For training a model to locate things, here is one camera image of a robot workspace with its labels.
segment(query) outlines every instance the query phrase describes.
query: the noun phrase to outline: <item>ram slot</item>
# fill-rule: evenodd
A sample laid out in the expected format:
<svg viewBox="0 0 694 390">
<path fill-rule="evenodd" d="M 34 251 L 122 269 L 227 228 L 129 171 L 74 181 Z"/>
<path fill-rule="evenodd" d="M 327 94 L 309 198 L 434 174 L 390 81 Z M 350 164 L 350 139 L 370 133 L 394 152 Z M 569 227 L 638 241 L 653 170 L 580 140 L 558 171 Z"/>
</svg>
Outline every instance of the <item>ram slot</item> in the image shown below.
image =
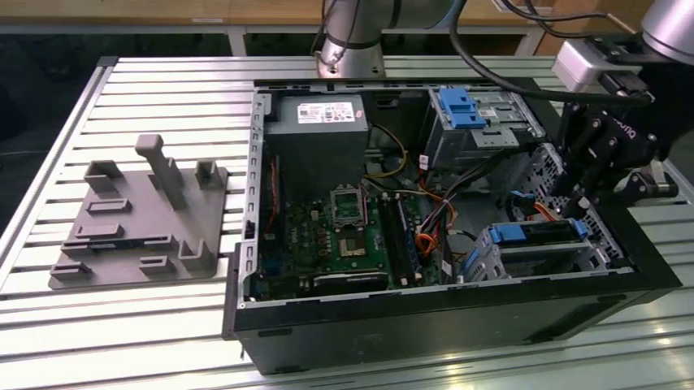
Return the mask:
<svg viewBox="0 0 694 390">
<path fill-rule="evenodd" d="M 422 265 L 419 264 L 419 256 L 417 254 L 417 246 L 414 245 L 413 231 L 410 230 L 407 207 L 403 198 L 397 199 L 398 213 L 401 215 L 402 237 L 407 246 L 407 258 L 410 259 L 410 267 L 415 280 L 422 279 Z"/>
<path fill-rule="evenodd" d="M 414 282 L 413 267 L 410 265 L 409 245 L 402 233 L 401 213 L 397 201 L 379 199 L 379 214 L 383 230 L 383 241 L 389 251 L 389 263 L 395 284 L 407 287 Z"/>
</svg>

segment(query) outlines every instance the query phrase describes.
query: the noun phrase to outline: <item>white label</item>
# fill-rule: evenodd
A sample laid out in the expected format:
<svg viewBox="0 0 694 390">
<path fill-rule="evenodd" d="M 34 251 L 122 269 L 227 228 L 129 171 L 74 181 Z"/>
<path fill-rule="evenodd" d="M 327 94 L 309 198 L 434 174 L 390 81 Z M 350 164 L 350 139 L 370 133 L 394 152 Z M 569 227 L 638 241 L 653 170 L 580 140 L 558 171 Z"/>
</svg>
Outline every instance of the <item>white label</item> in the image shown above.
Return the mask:
<svg viewBox="0 0 694 390">
<path fill-rule="evenodd" d="M 350 102 L 305 103 L 298 106 L 301 124 L 337 124 L 355 121 L 355 110 Z"/>
<path fill-rule="evenodd" d="M 489 117 L 493 117 L 493 118 L 497 117 L 497 111 L 494 111 L 493 109 L 477 110 L 477 112 L 480 113 L 481 116 L 489 116 Z"/>
<path fill-rule="evenodd" d="M 193 18 L 194 23 L 222 23 L 225 19 L 217 18 Z"/>
<path fill-rule="evenodd" d="M 419 155 L 419 169 L 425 171 L 430 169 L 430 156 L 426 154 Z"/>
<path fill-rule="evenodd" d="M 453 276 L 454 275 L 454 270 L 452 268 L 452 265 L 448 261 L 442 261 L 442 270 L 443 272 L 446 272 L 446 275 L 449 276 Z"/>
</svg>

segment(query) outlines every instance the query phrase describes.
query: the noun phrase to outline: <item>wooden shelf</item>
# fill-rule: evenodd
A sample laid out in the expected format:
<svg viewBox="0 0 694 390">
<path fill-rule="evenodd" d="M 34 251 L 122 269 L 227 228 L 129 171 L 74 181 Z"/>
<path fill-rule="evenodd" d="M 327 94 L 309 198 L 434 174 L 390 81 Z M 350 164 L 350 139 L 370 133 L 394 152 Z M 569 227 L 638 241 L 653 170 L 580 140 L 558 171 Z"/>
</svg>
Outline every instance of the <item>wooden shelf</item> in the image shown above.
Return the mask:
<svg viewBox="0 0 694 390">
<path fill-rule="evenodd" d="M 233 24 L 309 24 L 322 22 L 322 0 L 231 0 Z M 529 22 L 512 12 L 501 12 L 492 0 L 469 0 L 460 24 L 525 26 Z"/>
<path fill-rule="evenodd" d="M 6 24 L 318 25 L 322 0 L 2 0 Z M 525 26 L 492 0 L 469 0 L 461 25 Z"/>
<path fill-rule="evenodd" d="M 6 24 L 225 24 L 230 0 L 2 0 Z"/>
</svg>

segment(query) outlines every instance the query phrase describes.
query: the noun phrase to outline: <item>motherboard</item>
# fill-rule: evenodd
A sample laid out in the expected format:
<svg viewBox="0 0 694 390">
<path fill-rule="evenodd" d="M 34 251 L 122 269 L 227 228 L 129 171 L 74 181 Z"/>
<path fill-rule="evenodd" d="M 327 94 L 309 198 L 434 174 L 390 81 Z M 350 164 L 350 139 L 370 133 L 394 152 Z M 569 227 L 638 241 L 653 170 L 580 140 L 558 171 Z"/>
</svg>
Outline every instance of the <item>motherboard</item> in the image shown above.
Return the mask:
<svg viewBox="0 0 694 390">
<path fill-rule="evenodd" d="M 422 222 L 415 197 L 375 197 L 341 186 L 330 197 L 287 202 L 281 220 L 281 235 L 270 237 L 275 248 L 262 253 L 259 300 L 438 284 L 438 269 L 414 245 Z"/>
</svg>

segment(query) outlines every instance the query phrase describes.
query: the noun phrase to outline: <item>slotted metal table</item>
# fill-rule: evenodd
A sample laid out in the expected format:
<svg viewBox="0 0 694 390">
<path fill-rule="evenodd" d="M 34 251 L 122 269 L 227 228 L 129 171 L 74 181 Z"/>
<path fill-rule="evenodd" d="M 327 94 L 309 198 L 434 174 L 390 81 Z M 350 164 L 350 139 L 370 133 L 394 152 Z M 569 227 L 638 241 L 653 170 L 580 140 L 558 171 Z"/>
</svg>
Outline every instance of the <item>slotted metal table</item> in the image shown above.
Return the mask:
<svg viewBox="0 0 694 390">
<path fill-rule="evenodd" d="M 553 58 L 486 57 L 504 76 L 561 89 Z M 389 57 L 391 77 L 473 77 L 452 57 Z M 98 67 L 0 240 L 0 389 L 633 388 L 694 385 L 694 192 L 633 209 L 685 287 L 570 340 L 530 347 L 263 377 L 222 341 L 229 254 L 241 239 L 253 83 L 313 79 L 310 58 L 122 58 Z M 84 169 L 147 167 L 133 146 L 158 132 L 179 167 L 215 158 L 231 172 L 217 276 L 186 284 L 52 291 L 87 192 Z"/>
</svg>

